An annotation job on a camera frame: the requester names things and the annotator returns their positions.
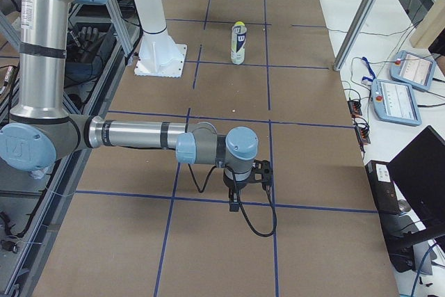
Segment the tennis ball can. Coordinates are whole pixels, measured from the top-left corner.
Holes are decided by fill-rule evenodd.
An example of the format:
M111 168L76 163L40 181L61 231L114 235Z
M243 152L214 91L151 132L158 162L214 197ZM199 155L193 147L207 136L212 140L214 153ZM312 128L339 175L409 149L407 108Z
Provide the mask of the tennis ball can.
M240 65L245 59L245 43L247 37L247 27L232 28L231 34L231 61L235 65Z

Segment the orange black connector lower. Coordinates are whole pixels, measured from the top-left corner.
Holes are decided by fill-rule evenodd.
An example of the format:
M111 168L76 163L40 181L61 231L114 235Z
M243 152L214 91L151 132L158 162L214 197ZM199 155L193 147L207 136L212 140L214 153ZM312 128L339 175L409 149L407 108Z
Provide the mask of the orange black connector lower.
M368 145L371 143L369 137L369 125L367 123L355 123L355 134L360 145Z

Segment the orange black connector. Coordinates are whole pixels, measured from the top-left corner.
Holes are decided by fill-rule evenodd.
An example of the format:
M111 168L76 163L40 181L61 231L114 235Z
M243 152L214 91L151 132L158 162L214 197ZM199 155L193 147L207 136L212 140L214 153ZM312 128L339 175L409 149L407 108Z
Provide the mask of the orange black connector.
M352 117L362 116L362 104L359 99L349 99L347 103Z
M360 145L368 145L371 143L369 137L369 125L367 123L355 123L355 134Z

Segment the orange black connector upper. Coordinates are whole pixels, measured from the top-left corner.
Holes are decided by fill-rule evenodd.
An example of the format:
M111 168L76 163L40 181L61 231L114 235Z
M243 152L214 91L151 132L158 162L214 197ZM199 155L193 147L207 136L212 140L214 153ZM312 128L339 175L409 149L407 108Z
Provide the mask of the orange black connector upper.
M352 117L362 116L362 104L359 99L349 99L347 103Z

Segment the black computer box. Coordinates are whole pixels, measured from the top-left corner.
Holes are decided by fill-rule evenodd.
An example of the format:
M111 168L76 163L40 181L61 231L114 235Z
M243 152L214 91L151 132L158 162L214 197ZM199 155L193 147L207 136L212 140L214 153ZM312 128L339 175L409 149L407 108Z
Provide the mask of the black computer box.
M434 257L425 252L430 247L426 240L410 241L419 229L409 217L412 208L404 199L397 196L395 183L391 178L387 163L369 161L366 166L373 200L378 210L380 224L391 263L399 272L418 271L432 275Z

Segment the black monitor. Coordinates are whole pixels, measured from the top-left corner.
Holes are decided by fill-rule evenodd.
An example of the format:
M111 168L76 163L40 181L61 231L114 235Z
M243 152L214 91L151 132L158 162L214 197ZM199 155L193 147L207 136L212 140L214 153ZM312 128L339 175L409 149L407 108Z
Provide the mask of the black monitor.
M436 239L444 247L444 139L425 127L387 165L395 184L425 229L389 239L390 252Z

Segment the near teach pendant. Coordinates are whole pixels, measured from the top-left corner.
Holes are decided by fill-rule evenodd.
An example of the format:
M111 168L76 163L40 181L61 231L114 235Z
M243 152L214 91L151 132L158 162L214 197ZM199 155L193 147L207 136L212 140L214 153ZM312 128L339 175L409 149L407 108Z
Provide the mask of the near teach pendant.
M379 120L414 127L421 125L419 107L410 84L375 79L371 84L371 98Z

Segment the teach pendant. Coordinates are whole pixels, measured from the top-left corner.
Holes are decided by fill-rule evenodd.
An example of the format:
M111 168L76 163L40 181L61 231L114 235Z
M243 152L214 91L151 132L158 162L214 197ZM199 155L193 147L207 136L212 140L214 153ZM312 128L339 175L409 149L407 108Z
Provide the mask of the teach pendant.
M436 65L431 56L420 56L402 50L396 54L396 60L391 64L390 77L426 92L430 89Z
M421 125L419 107L410 84L375 79L371 84L371 98L379 120L414 127Z

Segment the far teach pendant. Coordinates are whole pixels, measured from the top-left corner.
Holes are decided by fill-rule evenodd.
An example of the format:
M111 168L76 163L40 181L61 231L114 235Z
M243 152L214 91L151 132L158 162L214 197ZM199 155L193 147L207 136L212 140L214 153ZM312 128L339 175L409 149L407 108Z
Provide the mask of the far teach pendant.
M396 54L396 60L391 64L390 77L426 92L430 89L436 65L431 56L420 56L402 50Z

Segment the wooden board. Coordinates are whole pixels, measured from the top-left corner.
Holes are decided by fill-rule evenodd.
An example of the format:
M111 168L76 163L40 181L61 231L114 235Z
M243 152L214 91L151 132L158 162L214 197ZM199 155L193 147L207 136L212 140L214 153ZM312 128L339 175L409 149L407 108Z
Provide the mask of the wooden board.
M432 6L410 37L411 45L427 49L444 30L444 0L429 0Z

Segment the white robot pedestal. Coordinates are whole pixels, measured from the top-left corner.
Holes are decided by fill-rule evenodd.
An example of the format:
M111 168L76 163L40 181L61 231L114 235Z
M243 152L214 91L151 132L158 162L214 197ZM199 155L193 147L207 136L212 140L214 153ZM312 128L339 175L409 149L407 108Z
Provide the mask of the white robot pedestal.
M135 75L179 78L187 46L177 44L168 33L162 0L134 1L143 31Z

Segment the aluminium frame post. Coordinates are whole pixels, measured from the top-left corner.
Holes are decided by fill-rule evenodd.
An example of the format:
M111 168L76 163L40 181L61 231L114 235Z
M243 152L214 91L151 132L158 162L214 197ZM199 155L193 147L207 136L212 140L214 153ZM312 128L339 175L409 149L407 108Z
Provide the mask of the aluminium frame post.
M346 62L346 59L353 48L353 45L368 17L376 0L362 0L357 12L352 20L350 28L341 44L339 52L335 58L333 70L339 72Z

